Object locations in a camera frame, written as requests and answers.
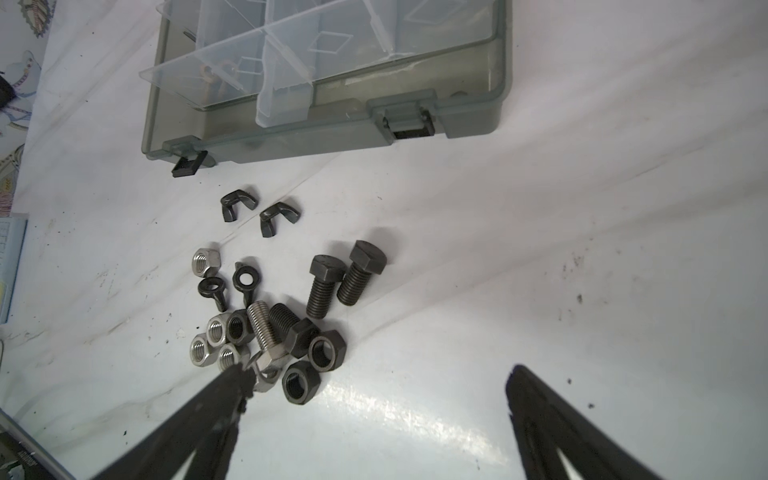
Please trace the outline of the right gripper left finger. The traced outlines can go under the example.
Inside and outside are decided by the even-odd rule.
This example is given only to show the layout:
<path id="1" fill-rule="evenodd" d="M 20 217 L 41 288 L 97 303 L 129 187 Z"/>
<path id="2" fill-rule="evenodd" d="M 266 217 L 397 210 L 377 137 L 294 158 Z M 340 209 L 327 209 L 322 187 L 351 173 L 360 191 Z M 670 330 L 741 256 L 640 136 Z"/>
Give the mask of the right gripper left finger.
<path id="1" fill-rule="evenodd" d="M 253 371 L 228 368 L 96 477 L 172 479 L 187 466 L 186 479 L 224 479 L 255 383 Z"/>

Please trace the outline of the black hex nut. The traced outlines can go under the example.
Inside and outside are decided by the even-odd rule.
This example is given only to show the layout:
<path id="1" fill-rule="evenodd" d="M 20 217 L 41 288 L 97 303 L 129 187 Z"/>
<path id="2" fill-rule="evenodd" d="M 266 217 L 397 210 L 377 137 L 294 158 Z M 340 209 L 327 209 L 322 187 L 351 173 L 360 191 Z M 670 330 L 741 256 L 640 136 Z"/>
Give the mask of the black hex nut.
<path id="1" fill-rule="evenodd" d="M 347 343 L 337 330 L 328 330 L 312 339 L 307 358 L 318 372 L 338 369 L 344 362 Z"/>
<path id="2" fill-rule="evenodd" d="M 319 372 L 306 360 L 291 364 L 282 379 L 286 399 L 296 405 L 306 405 L 316 395 L 321 385 Z"/>

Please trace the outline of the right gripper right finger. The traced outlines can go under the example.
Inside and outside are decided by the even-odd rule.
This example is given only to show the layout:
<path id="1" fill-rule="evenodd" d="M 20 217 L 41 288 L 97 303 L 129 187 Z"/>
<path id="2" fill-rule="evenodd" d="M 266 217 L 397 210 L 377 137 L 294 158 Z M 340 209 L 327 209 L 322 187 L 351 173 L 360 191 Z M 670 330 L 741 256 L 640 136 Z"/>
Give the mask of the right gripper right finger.
<path id="1" fill-rule="evenodd" d="M 522 364 L 505 386 L 510 420 L 528 479 L 656 479 L 653 471 L 594 426 Z"/>

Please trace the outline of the black eye bolt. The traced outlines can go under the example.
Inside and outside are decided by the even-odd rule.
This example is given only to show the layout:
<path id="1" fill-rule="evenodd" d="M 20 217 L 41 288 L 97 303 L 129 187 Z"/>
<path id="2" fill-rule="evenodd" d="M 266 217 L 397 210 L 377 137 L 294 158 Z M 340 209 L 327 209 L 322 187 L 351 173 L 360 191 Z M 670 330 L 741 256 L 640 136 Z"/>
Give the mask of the black eye bolt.
<path id="1" fill-rule="evenodd" d="M 226 295 L 226 282 L 218 276 L 203 278 L 197 285 L 197 291 L 203 298 L 212 299 L 219 312 L 229 308 Z"/>
<path id="2" fill-rule="evenodd" d="M 232 282 L 234 288 L 243 296 L 244 307 L 249 307 L 256 300 L 256 289 L 261 282 L 260 272 L 252 265 L 237 262 Z"/>

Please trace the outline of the silver hex nut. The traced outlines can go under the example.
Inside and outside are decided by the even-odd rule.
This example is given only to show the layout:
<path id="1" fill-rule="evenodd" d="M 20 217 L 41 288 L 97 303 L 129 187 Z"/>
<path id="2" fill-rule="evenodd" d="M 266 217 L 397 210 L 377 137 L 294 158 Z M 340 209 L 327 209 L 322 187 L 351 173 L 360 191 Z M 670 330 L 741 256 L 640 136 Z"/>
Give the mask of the silver hex nut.
<path id="1" fill-rule="evenodd" d="M 191 268 L 197 277 L 215 276 L 221 268 L 220 252 L 213 248 L 198 249 L 192 257 Z"/>

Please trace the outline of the pile of nuts and bolts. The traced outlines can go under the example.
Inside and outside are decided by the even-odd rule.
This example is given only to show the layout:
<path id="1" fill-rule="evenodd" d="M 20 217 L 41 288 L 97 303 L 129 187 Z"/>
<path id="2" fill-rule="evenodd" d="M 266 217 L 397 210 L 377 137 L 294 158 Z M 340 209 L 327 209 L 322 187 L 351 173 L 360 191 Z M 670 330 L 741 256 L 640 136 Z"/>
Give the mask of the pile of nuts and bolts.
<path id="1" fill-rule="evenodd" d="M 306 360 L 304 356 L 308 353 L 310 342 L 319 330 L 310 320 L 298 318 L 281 303 L 269 306 L 269 321 L 288 351 L 289 360 L 282 370 L 265 375 L 256 365 L 260 346 L 246 309 L 211 318 L 205 332 L 193 339 L 190 358 L 198 367 L 215 364 L 222 371 L 232 366 L 251 369 L 256 375 L 253 390 L 265 393 L 277 383 L 282 384 L 283 375 L 291 364 Z"/>

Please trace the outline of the silver hex bolt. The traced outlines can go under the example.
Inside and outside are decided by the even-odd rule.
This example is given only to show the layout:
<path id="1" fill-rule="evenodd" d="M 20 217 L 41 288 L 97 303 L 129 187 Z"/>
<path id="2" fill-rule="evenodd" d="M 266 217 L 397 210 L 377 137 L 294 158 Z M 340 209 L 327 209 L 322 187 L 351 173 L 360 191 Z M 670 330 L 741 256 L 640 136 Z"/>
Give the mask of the silver hex bolt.
<path id="1" fill-rule="evenodd" d="M 260 346 L 256 360 L 259 370 L 265 375 L 282 370 L 289 360 L 289 354 L 269 321 L 269 306 L 266 302 L 257 300 L 251 303 L 246 311 Z"/>

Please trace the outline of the grey compartment organizer box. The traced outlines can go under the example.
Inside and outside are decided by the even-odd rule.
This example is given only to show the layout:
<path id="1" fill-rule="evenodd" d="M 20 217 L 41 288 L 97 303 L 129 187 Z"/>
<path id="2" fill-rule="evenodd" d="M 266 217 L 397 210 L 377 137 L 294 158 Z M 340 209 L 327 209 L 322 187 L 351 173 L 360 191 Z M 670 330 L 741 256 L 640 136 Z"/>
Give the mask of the grey compartment organizer box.
<path id="1" fill-rule="evenodd" d="M 142 152 L 189 176 L 499 125 L 508 1 L 165 1 Z"/>

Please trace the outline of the yellow grey calculator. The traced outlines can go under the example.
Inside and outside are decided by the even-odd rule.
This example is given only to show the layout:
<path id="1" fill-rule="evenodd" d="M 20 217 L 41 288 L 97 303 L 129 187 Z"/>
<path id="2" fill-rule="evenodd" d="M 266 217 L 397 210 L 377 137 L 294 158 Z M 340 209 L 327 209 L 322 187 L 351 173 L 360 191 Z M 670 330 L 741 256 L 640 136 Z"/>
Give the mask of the yellow grey calculator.
<path id="1" fill-rule="evenodd" d="M 1 218 L 1 323 L 8 322 L 21 252 L 28 225 L 27 214 Z"/>

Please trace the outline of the black hex bolt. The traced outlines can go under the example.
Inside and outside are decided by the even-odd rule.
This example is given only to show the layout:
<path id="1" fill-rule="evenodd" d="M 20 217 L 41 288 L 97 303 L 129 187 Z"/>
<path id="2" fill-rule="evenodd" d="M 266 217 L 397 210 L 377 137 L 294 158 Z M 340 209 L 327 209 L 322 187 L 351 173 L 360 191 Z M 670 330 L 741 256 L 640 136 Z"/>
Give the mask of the black hex bolt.
<path id="1" fill-rule="evenodd" d="M 337 257 L 325 254 L 313 257 L 309 273 L 314 280 L 306 305 L 310 318 L 323 319 L 327 315 L 336 284 L 344 279 L 346 272 L 346 264 Z"/>
<path id="2" fill-rule="evenodd" d="M 351 265 L 337 291 L 338 300 L 355 305 L 373 275 L 380 275 L 387 265 L 386 254 L 374 244 L 357 240 L 350 253 Z"/>

